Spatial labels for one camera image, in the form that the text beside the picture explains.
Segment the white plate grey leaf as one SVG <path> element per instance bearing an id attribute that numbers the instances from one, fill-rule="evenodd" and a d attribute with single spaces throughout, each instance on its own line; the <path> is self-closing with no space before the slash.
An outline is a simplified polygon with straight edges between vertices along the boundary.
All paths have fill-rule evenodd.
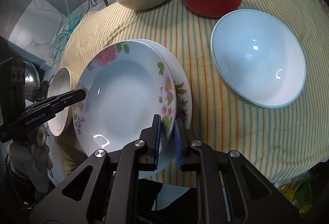
<path id="1" fill-rule="evenodd" d="M 56 96 L 55 117 L 48 121 L 49 129 L 55 137 L 65 132 L 72 120 L 72 106 L 68 106 L 64 94 L 73 89 L 73 81 L 67 67 L 60 68 L 54 76 L 48 91 L 48 97 Z"/>

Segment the pink blossom deep plate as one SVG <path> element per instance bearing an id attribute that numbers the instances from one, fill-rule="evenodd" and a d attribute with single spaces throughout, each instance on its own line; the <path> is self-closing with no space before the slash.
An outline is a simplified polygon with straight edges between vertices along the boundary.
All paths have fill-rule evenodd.
<path id="1" fill-rule="evenodd" d="M 151 40 L 146 40 L 142 38 L 134 38 L 133 40 L 144 42 L 154 48 L 167 63 L 173 80 L 175 82 L 176 94 L 177 94 L 177 115 L 181 117 L 184 127 L 186 129 L 190 128 L 192 120 L 192 95 L 189 85 L 189 80 L 185 74 L 183 67 L 176 57 L 164 46 L 160 45 Z M 169 164 L 175 160 L 175 136 L 172 135 L 167 146 L 162 151 L 159 157 L 158 169 L 153 172 L 140 172 L 139 179 L 148 178 L 156 175 L 158 172 L 163 172 L 163 170 L 169 166 Z"/>

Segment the red rose deep plate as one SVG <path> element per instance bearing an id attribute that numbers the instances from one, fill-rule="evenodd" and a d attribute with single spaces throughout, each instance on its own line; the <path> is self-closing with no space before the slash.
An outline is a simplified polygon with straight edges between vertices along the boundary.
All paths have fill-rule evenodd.
<path id="1" fill-rule="evenodd" d="M 177 104 L 164 58 L 149 44 L 126 40 L 109 45 L 87 64 L 77 88 L 86 98 L 73 107 L 74 129 L 87 156 L 121 150 L 161 117 L 160 150 L 170 139 Z"/>

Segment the pale green ceramic bowl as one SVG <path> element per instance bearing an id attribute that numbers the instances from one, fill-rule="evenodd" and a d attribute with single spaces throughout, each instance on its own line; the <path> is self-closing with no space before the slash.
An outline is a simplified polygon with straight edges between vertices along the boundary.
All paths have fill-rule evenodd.
<path id="1" fill-rule="evenodd" d="M 211 33 L 211 54 L 224 85 L 240 100 L 263 109 L 293 103 L 306 82 L 306 59 L 292 31 L 255 9 L 232 11 Z"/>

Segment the yellow striped cloth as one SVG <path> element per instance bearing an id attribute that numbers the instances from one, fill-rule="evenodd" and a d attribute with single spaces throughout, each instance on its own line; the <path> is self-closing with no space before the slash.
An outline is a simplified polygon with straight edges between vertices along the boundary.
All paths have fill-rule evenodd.
<path id="1" fill-rule="evenodd" d="M 328 157 L 328 16 L 318 0 L 243 0 L 282 21 L 299 40 L 306 58 L 303 92 L 277 110 L 251 107 L 220 80 L 211 58 L 216 19 L 189 10 L 183 0 L 133 11 L 114 3 L 89 12 L 66 44 L 61 66 L 78 81 L 89 61 L 118 41 L 144 38 L 167 47 L 181 63 L 191 89 L 193 133 L 213 149 L 240 151 L 271 182 L 295 177 Z"/>

